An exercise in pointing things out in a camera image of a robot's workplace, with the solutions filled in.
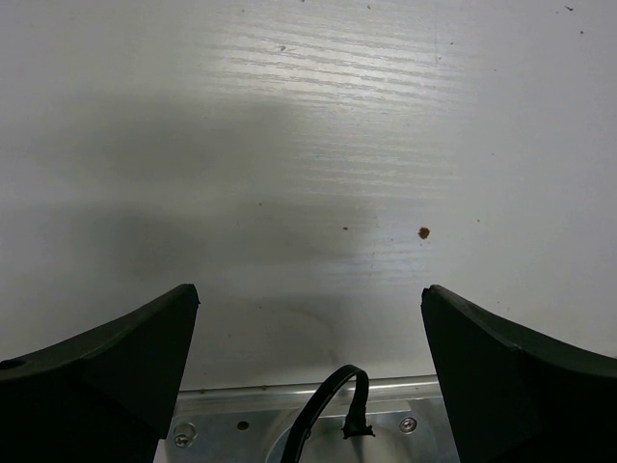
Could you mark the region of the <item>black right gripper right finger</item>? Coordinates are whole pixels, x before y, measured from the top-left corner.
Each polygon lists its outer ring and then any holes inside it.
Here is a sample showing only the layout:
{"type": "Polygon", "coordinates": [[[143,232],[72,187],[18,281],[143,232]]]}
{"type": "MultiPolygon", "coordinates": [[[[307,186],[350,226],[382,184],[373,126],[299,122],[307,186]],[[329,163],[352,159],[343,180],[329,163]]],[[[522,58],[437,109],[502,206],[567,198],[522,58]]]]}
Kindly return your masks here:
{"type": "Polygon", "coordinates": [[[442,287],[422,320],[463,462],[613,462],[616,361],[442,287]]]}

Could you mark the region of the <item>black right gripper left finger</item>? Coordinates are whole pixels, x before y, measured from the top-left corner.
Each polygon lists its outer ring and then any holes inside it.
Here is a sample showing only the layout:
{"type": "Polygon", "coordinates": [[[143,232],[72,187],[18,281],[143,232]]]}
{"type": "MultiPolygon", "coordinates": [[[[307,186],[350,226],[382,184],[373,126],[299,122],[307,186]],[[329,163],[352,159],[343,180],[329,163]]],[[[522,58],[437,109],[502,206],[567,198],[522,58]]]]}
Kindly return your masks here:
{"type": "Polygon", "coordinates": [[[194,333],[191,284],[1,363],[4,462],[151,462],[168,436],[194,333]]]}

